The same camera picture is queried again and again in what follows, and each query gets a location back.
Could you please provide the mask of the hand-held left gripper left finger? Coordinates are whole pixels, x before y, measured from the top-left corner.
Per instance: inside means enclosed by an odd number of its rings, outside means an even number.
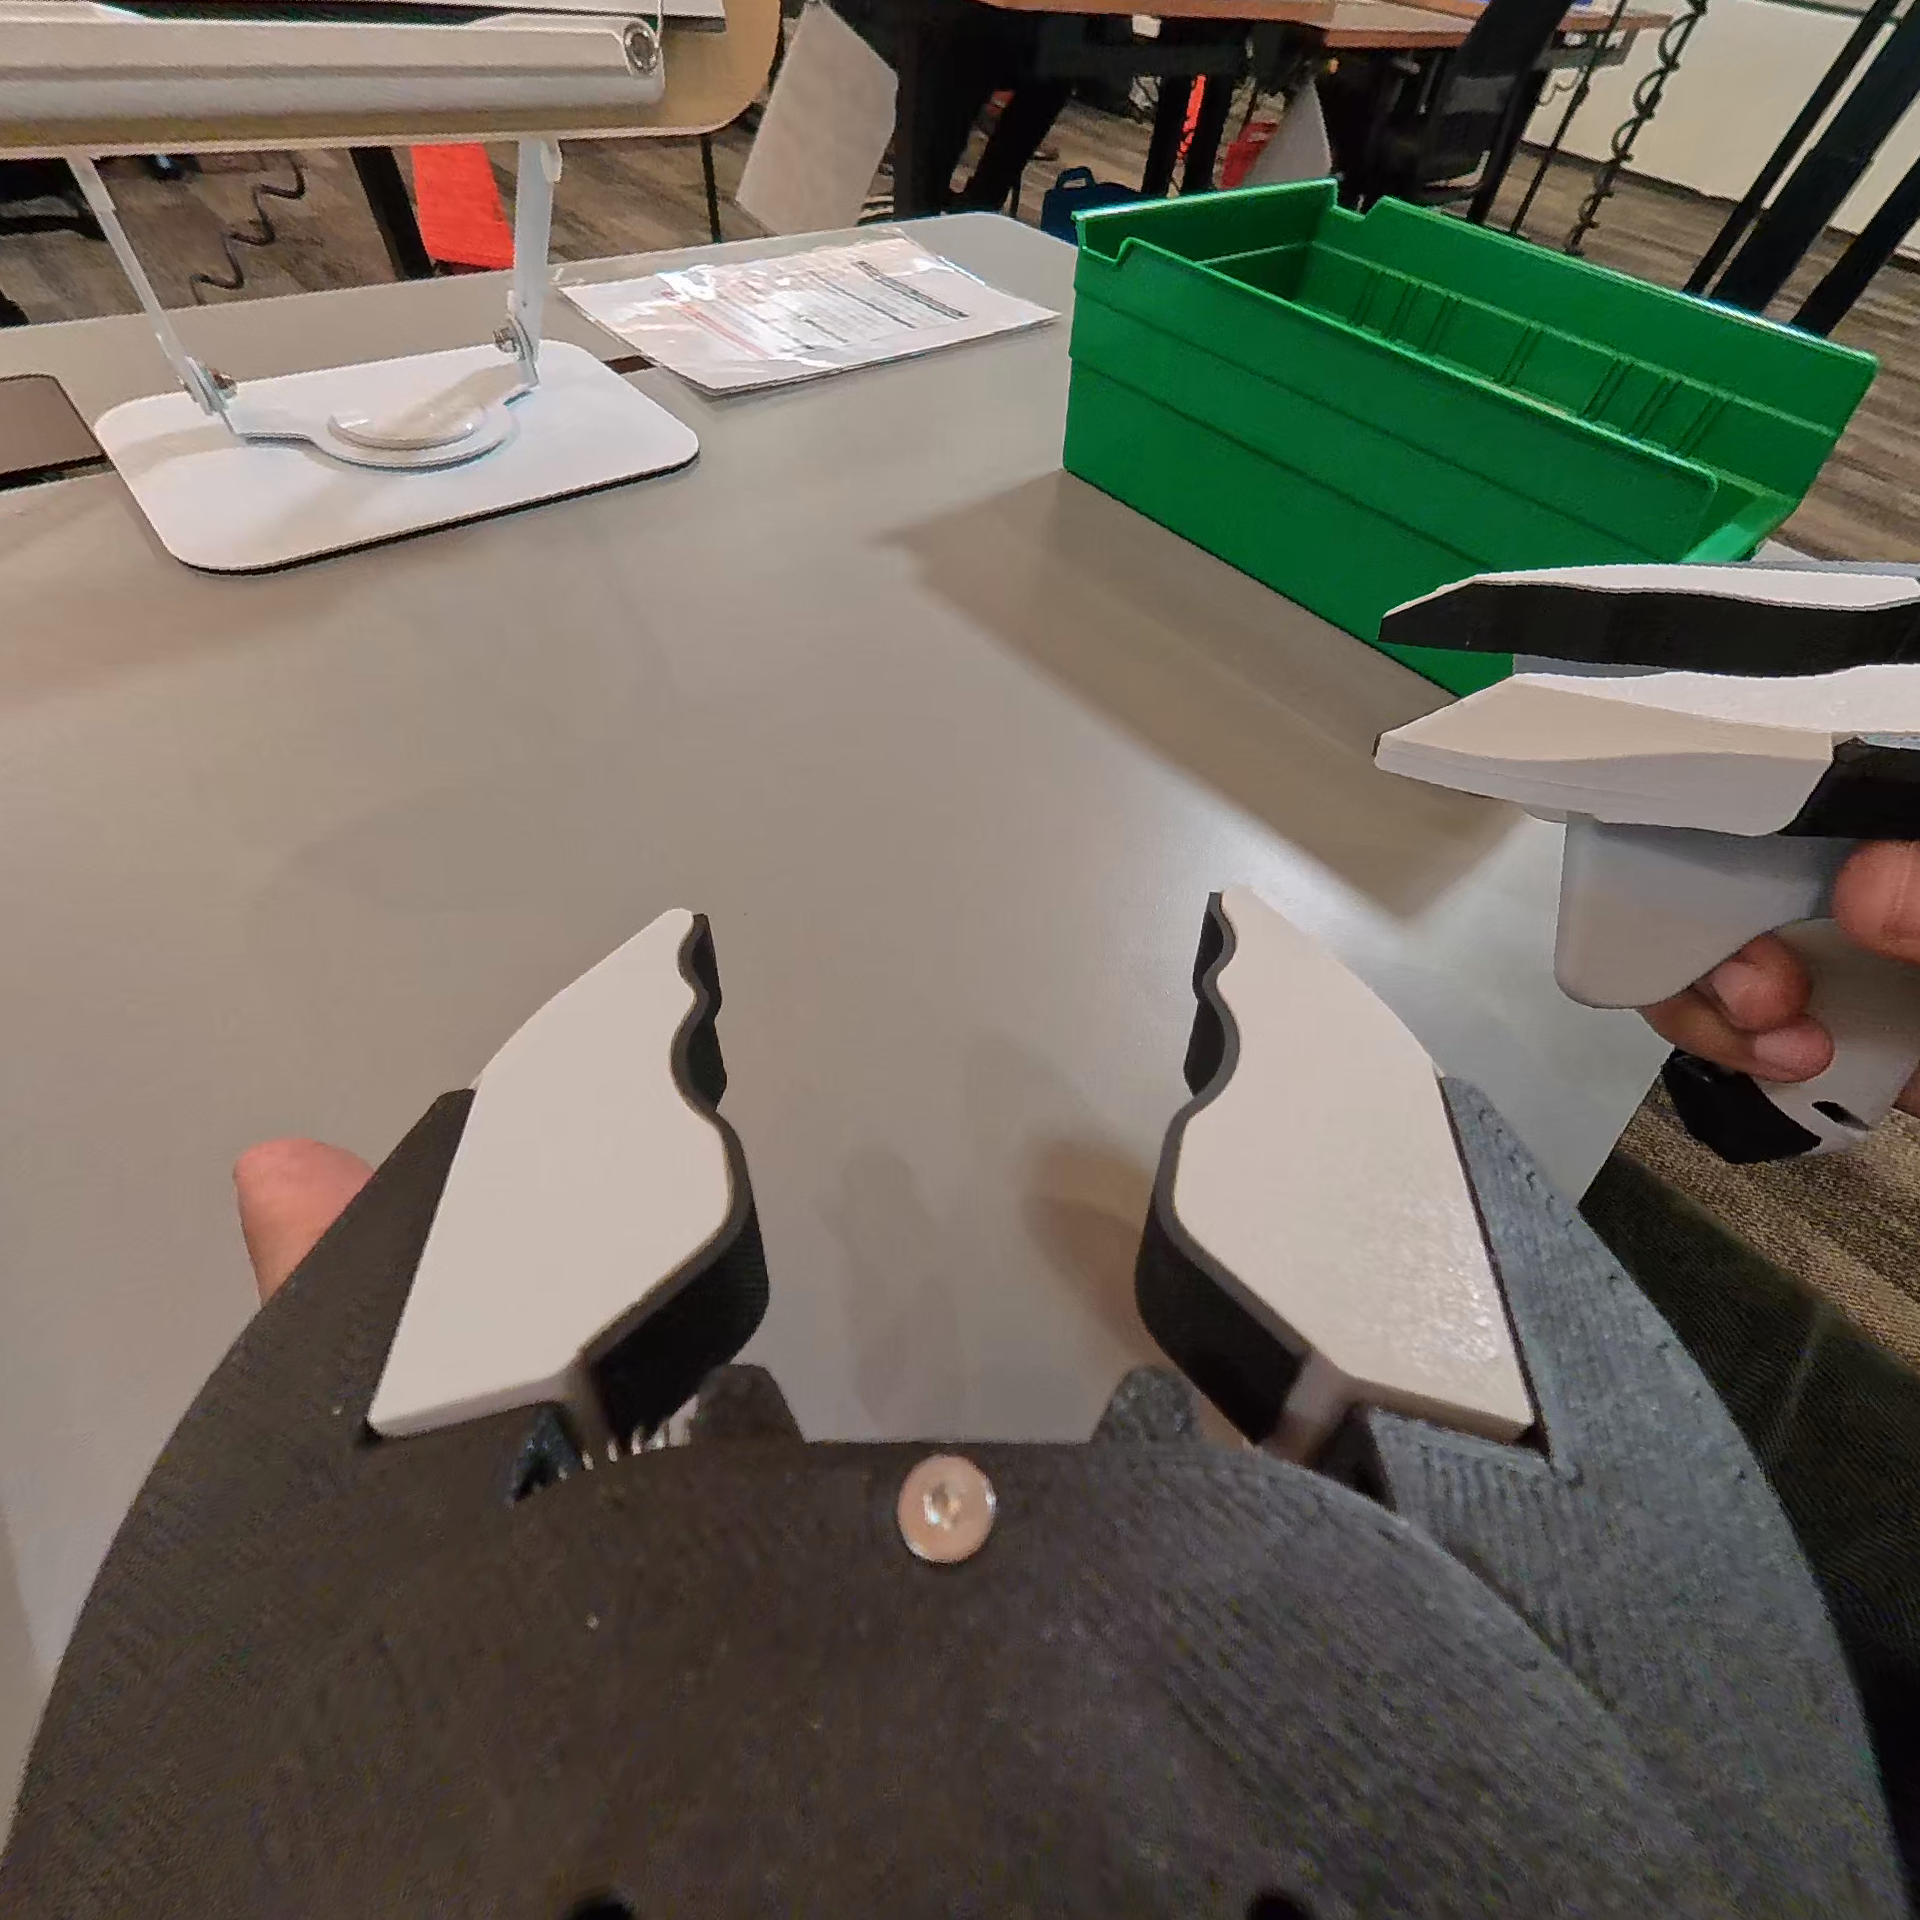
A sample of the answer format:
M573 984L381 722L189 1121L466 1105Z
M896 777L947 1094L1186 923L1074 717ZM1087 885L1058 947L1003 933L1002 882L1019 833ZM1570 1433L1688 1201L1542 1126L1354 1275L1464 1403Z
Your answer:
M471 1086L368 1407L384 1440L522 1407L631 1449L757 1334L771 1280L722 1114L707 913L669 907Z

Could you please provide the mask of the instruction sheet on stand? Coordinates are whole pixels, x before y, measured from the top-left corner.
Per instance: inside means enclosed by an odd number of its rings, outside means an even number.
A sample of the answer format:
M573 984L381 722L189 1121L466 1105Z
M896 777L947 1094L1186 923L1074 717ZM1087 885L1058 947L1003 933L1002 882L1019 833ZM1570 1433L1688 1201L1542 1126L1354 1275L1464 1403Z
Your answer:
M695 137L780 3L5 3L2 155Z

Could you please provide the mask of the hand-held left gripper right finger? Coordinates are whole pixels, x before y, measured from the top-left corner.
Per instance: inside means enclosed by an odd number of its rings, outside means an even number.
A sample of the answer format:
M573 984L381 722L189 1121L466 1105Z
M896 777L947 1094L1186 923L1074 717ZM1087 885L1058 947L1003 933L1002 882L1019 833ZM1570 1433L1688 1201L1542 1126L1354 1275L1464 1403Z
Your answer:
M1365 1409L1522 1440L1535 1406L1426 1047L1247 887L1207 899L1191 997L1136 1256L1162 1353L1302 1465Z

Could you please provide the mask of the person's right hand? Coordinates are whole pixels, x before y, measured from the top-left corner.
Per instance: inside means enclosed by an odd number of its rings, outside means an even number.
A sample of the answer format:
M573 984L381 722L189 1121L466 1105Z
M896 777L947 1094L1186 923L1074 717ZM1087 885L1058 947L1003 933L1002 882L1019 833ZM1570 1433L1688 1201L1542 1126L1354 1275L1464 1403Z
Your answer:
M1860 842L1830 888L1840 934L1863 953L1915 974L1918 846ZM1763 933L1639 1016L1674 1048L1727 1071L1806 1083L1828 1070L1834 1034L1811 1013L1812 984L1786 938Z

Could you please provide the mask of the person's left hand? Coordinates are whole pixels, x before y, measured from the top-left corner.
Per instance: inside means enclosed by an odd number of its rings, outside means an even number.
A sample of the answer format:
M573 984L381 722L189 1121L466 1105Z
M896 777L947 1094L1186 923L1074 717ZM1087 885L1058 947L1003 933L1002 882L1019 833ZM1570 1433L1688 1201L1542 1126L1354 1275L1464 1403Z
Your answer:
M346 1147L296 1135L253 1143L238 1157L230 1183L261 1302L314 1253L373 1170Z

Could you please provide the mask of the green plastic bin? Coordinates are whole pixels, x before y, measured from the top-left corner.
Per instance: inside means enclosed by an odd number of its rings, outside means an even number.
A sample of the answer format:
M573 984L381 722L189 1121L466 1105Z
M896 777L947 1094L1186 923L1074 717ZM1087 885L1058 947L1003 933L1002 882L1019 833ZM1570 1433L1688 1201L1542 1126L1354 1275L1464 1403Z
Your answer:
M1451 693L1387 609L1480 570L1742 562L1878 361L1333 181L1076 216L1063 466Z

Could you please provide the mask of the white tablet stand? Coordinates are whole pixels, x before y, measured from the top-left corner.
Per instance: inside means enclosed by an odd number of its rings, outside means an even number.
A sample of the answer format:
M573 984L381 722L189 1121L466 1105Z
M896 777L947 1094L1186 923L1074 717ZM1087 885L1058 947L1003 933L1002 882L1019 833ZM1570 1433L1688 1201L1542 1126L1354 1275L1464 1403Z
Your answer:
M176 379L94 424L159 544L202 570L283 569L693 466L683 419L543 343L559 139L629 130L662 97L655 3L5 3L5 155L66 165ZM492 343L255 379L188 346L99 155L253 125L317 149L388 123L519 141Z

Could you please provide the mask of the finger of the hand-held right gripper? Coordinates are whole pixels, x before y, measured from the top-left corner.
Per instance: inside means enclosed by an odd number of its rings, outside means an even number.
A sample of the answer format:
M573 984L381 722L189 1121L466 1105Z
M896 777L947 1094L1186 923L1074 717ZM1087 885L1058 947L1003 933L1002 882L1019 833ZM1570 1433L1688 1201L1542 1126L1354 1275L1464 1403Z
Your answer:
M1918 670L1748 678L1514 674L1381 733L1394 777L1595 817L1734 835L1786 832L1847 739L1915 738Z
M1744 562L1486 570L1387 609L1381 642L1591 670L1826 677L1918 663L1918 579Z

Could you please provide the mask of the laminated paper sheet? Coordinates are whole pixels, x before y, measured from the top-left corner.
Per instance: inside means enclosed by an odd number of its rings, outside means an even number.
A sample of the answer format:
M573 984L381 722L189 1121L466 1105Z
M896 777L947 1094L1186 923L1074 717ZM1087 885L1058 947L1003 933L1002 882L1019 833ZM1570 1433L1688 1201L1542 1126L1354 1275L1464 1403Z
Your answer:
M563 294L707 398L886 367L1058 319L890 229L766 258L568 280Z

